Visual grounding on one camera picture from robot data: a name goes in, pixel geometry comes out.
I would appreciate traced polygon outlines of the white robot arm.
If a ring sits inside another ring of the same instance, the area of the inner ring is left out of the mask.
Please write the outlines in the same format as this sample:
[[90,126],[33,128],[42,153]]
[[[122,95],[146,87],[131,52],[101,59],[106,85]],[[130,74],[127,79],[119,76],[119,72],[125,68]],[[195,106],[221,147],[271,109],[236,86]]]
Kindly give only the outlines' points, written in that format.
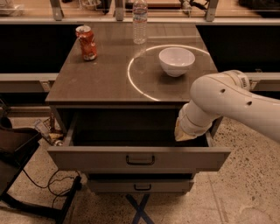
[[225,116],[280,142],[280,101],[249,90],[248,76],[237,70],[199,77],[190,88],[191,100],[178,113],[175,139],[200,137]]

